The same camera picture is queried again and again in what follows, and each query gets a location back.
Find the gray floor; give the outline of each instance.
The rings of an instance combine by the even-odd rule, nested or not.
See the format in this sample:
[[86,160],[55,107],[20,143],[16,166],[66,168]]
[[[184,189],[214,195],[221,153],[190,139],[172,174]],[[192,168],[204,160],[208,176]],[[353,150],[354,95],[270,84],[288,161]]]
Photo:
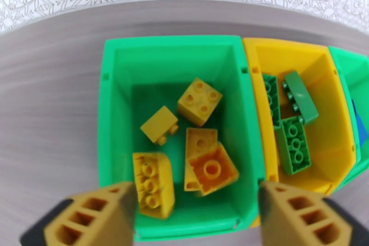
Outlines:
[[[266,6],[217,1],[91,8],[5,34],[0,37],[3,245],[18,245],[19,234],[60,199],[98,187],[96,115],[104,41],[181,34],[275,37],[369,54],[369,36],[339,24]],[[363,174],[333,196],[367,227],[368,176]],[[258,246],[259,232],[256,228],[191,244]]]

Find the green lego duplo brick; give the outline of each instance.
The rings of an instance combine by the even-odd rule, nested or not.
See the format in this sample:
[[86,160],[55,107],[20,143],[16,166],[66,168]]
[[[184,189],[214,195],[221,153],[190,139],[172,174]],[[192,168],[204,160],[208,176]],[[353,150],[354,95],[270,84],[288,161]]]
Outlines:
[[293,103],[294,112],[300,112],[299,119],[302,123],[309,124],[318,118],[318,110],[297,71],[286,75],[282,86]]
[[304,126],[299,117],[282,120],[282,127],[275,131],[283,171],[293,175],[311,166],[310,153]]
[[276,76],[263,74],[265,89],[268,95],[270,113],[272,115],[274,129],[281,128],[280,98],[278,94],[278,81]]

